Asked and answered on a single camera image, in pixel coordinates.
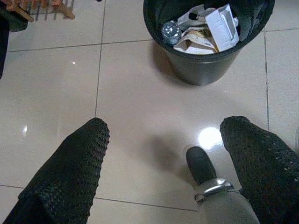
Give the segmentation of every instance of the white paper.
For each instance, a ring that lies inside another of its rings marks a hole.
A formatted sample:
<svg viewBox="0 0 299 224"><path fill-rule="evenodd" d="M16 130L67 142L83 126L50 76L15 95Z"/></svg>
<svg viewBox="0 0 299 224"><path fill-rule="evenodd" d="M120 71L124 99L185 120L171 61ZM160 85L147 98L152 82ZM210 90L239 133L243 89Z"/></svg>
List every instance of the white paper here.
<svg viewBox="0 0 299 224"><path fill-rule="evenodd" d="M208 14L206 22L220 52L234 47L239 42L229 4Z"/></svg>
<svg viewBox="0 0 299 224"><path fill-rule="evenodd" d="M216 53L217 48L215 47L213 38L204 35L205 32L199 33L203 30L206 30L206 28L189 28L183 33L181 40L173 48L194 55Z"/></svg>

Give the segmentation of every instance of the packaging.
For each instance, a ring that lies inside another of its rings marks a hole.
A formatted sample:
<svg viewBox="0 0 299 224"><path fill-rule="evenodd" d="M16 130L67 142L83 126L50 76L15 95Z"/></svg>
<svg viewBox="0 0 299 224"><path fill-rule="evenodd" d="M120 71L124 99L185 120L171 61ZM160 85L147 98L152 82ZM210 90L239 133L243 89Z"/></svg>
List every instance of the packaging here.
<svg viewBox="0 0 299 224"><path fill-rule="evenodd" d="M206 23L205 14L215 10L215 8L207 8L205 10L204 5L195 6L187 13L179 17L178 27L181 30L187 30L189 27L200 26ZM198 17L195 20L190 19L190 14L197 14Z"/></svg>
<svg viewBox="0 0 299 224"><path fill-rule="evenodd" d="M188 28L173 48L193 55L214 54L218 51L211 32L205 27Z"/></svg>
<svg viewBox="0 0 299 224"><path fill-rule="evenodd" d="M210 12L205 18L220 52L234 47L239 42L229 4Z"/></svg>

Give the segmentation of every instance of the shiny floor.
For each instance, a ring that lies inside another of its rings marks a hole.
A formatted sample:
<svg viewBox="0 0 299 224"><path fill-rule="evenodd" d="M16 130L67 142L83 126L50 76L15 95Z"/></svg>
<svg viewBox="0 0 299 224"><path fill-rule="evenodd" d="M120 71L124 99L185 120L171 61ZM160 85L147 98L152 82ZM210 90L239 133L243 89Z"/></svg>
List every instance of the shiny floor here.
<svg viewBox="0 0 299 224"><path fill-rule="evenodd" d="M61 141L94 116L111 131L89 224L195 224L185 152L207 150L239 186L219 125L243 115L292 149L299 134L299 1L276 0L266 29L219 81L172 73L142 0L74 0L10 35L0 80L0 223Z"/></svg>

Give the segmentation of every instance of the black trash can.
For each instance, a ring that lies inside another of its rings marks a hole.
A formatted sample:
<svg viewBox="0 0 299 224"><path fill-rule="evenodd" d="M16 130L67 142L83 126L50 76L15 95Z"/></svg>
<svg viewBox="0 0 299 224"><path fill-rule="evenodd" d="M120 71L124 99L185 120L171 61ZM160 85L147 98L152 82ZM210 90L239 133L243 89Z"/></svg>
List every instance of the black trash can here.
<svg viewBox="0 0 299 224"><path fill-rule="evenodd" d="M175 20L192 7L205 4L205 8L230 4L237 16L240 42L226 51L209 55L191 55L174 50L163 43L161 27ZM207 85L220 79L240 50L252 41L268 22L275 0L144 0L143 14L146 26L154 40L165 50L176 75L193 85Z"/></svg>

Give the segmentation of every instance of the black rubber tip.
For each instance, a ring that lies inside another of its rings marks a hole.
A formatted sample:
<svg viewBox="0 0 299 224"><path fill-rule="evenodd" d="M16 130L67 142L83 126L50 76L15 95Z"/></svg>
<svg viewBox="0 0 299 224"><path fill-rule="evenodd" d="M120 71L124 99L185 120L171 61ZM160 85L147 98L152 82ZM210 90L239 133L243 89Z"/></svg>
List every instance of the black rubber tip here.
<svg viewBox="0 0 299 224"><path fill-rule="evenodd" d="M186 159L192 177L198 185L217 178L214 166L202 148L189 148L186 153Z"/></svg>

